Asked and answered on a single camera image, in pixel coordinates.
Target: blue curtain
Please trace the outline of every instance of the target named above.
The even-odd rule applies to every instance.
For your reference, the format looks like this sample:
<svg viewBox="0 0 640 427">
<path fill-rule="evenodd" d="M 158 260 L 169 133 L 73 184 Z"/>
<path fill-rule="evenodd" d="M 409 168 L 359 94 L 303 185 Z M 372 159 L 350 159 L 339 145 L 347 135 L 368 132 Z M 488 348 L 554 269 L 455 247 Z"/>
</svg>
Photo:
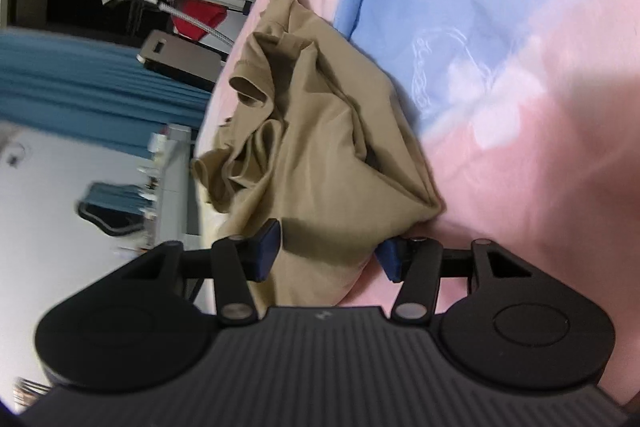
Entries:
<svg viewBox="0 0 640 427">
<path fill-rule="evenodd" d="M 145 70 L 137 52 L 0 32 L 0 120 L 149 157 L 151 133 L 166 124 L 200 127 L 210 93 Z"/>
</svg>

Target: crumpled fabric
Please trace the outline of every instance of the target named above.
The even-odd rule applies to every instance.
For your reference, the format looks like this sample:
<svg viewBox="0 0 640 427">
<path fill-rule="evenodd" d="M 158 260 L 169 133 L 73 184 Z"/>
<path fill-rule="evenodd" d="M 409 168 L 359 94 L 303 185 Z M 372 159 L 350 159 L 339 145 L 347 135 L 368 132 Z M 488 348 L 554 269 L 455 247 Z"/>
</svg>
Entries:
<svg viewBox="0 0 640 427">
<path fill-rule="evenodd" d="M 386 75 L 298 0 L 271 0 L 230 85 L 233 117 L 194 162 L 220 236 L 282 224 L 258 308 L 328 306 L 374 248 L 442 203 Z"/>
</svg>

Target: metal pivot screw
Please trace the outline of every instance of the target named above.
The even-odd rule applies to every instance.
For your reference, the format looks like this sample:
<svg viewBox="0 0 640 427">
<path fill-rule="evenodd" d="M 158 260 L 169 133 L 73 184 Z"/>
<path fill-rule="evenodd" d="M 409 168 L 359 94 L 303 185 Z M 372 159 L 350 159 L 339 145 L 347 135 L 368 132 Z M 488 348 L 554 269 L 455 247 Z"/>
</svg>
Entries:
<svg viewBox="0 0 640 427">
<path fill-rule="evenodd" d="M 418 304 L 417 302 L 405 302 L 403 304 L 400 304 L 398 308 L 396 308 L 396 315 L 408 321 L 421 319 L 426 314 L 427 308 L 422 304 Z"/>
<path fill-rule="evenodd" d="M 251 316 L 252 309 L 248 304 L 235 302 L 222 307 L 222 316 L 230 321 L 242 321 Z"/>
</svg>

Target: bed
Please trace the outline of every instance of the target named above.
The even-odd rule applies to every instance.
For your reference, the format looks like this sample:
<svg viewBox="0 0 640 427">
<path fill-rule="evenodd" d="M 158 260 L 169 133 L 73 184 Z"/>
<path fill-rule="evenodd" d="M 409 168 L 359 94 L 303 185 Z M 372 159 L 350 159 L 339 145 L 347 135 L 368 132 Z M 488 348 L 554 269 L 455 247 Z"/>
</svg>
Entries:
<svg viewBox="0 0 640 427">
<path fill-rule="evenodd" d="M 233 113 L 229 75 L 268 0 L 257 0 L 209 102 L 196 153 Z M 450 248 L 490 237 L 612 318 L 601 386 L 640 389 L 640 0 L 304 0 L 396 84 L 447 210 L 412 232 Z M 224 216 L 200 193 L 203 238 Z M 343 305 L 398 293 L 377 262 Z M 445 280 L 443 311 L 465 294 Z"/>
</svg>

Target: ribbed black surface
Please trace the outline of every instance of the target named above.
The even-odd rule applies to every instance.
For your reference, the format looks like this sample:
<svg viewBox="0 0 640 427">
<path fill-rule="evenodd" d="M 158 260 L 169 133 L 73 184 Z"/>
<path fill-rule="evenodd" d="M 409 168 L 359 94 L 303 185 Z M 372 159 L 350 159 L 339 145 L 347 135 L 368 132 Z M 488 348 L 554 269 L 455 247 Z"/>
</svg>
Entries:
<svg viewBox="0 0 640 427">
<path fill-rule="evenodd" d="M 609 427 L 625 415 L 585 388 L 519 397 L 484 388 L 431 337 L 376 308 L 272 309 L 228 329 L 162 387 L 125 396 L 58 388 L 22 415 L 33 427 Z"/>
</svg>

